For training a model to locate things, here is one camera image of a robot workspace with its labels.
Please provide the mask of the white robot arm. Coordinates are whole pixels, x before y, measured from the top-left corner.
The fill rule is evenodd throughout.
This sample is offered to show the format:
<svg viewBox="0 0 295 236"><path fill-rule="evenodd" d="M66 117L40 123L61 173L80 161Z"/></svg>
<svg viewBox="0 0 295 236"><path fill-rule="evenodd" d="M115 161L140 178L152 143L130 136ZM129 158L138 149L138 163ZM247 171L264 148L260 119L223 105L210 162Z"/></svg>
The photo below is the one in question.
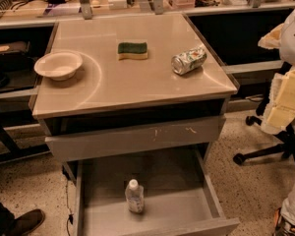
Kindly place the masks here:
<svg viewBox="0 0 295 236"><path fill-rule="evenodd" d="M262 130L269 134L285 131L289 124L295 133L295 9L285 22L259 41L267 49L278 48L282 61L291 65L284 75L276 73L269 91L269 103L265 107ZM295 183L274 214L273 236L295 236Z"/></svg>

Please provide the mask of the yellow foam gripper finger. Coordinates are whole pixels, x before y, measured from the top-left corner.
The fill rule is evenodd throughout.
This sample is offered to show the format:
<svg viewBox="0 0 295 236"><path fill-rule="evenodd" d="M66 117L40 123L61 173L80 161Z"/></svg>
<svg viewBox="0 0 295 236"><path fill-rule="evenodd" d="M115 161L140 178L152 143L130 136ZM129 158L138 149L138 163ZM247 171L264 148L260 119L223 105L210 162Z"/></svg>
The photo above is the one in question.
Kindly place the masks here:
<svg viewBox="0 0 295 236"><path fill-rule="evenodd" d="M285 75L274 74L265 107L262 130L276 135L295 119L295 66Z"/></svg>
<svg viewBox="0 0 295 236"><path fill-rule="evenodd" d="M283 28L283 24L278 25L269 33L264 35L258 42L258 47L264 49L279 49L281 46L281 30Z"/></svg>

